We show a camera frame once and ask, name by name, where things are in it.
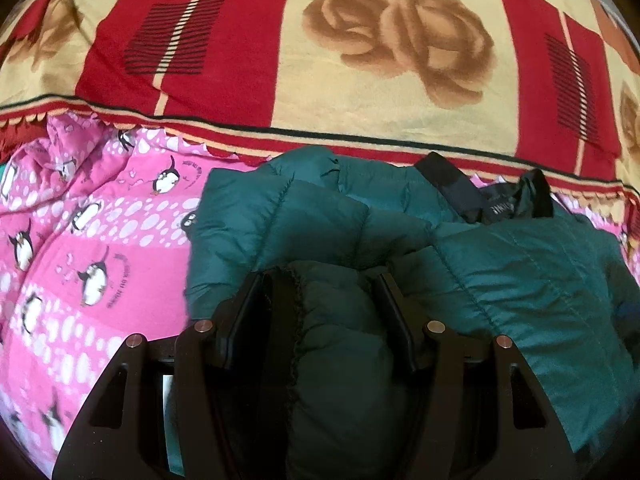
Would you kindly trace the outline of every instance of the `green jacket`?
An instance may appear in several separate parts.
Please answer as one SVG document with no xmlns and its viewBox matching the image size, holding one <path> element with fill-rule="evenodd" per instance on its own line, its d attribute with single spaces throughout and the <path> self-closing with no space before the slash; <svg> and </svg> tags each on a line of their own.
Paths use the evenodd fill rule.
<svg viewBox="0 0 640 480">
<path fill-rule="evenodd" d="M 611 314 L 640 292 L 611 234 L 559 205 L 553 218 L 531 218 L 523 196 L 516 219 L 466 224 L 415 168 L 320 147 L 250 173 L 211 171 L 193 232 L 190 316 L 210 317 L 251 271 L 295 276 L 292 478 L 391 476 L 411 413 L 370 297 L 369 279 L 385 271 L 453 330 L 509 335 L 573 450 L 606 448 L 639 390 Z"/>
</svg>

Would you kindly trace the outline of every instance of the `black striped pattern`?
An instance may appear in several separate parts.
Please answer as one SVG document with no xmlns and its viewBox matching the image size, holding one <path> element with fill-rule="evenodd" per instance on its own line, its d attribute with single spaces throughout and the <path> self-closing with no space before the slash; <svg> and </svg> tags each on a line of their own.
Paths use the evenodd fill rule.
<svg viewBox="0 0 640 480">
<path fill-rule="evenodd" d="M 546 34 L 553 81 L 558 90 L 558 124 L 587 142 L 598 141 L 589 63 L 562 41 Z"/>
<path fill-rule="evenodd" d="M 153 4 L 124 51 L 131 75 L 202 73 L 211 28 L 225 0 Z"/>
</svg>

